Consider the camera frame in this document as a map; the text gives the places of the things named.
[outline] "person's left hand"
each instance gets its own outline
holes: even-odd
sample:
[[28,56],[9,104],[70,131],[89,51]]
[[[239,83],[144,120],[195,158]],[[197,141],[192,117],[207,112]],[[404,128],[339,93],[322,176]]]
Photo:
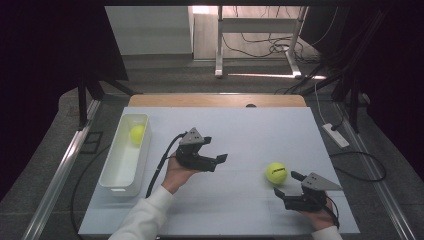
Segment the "person's left hand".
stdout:
[[181,166],[175,158],[175,153],[173,153],[168,159],[168,168],[166,169],[166,175],[162,182],[162,186],[168,190],[168,192],[174,194],[191,176],[193,176],[193,174],[198,172],[200,171],[187,169]]

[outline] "white container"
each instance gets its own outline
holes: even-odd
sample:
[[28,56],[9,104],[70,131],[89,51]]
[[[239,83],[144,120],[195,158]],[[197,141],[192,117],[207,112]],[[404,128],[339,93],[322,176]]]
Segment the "white container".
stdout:
[[[138,145],[130,139],[130,131],[140,124],[144,126],[144,134]],[[99,184],[114,196],[137,196],[140,192],[151,134],[146,114],[121,116],[99,179]]]

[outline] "power strip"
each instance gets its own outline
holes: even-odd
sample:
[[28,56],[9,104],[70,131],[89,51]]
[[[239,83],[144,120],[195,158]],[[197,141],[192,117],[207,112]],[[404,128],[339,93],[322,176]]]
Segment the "power strip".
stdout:
[[322,126],[324,130],[327,132],[327,134],[339,145],[340,148],[345,148],[349,146],[349,143],[346,141],[346,139],[339,133],[337,130],[331,130],[331,123],[327,123]]

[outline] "white shirt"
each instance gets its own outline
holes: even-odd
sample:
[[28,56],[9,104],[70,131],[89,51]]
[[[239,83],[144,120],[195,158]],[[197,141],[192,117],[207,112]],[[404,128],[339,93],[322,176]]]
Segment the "white shirt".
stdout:
[[[174,196],[159,186],[147,199],[140,199],[124,218],[119,229],[109,240],[154,240],[166,221],[166,212]],[[342,239],[337,227],[329,227],[312,233],[314,240]]]

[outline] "tennis ball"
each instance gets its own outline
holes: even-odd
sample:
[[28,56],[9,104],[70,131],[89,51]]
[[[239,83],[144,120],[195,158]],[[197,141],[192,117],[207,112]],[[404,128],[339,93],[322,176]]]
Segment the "tennis ball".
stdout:
[[274,184],[282,184],[287,178],[287,169],[284,164],[273,162],[266,169],[266,178]]
[[144,126],[136,125],[131,128],[130,139],[135,145],[140,145],[141,139],[143,139],[143,134],[144,134]]

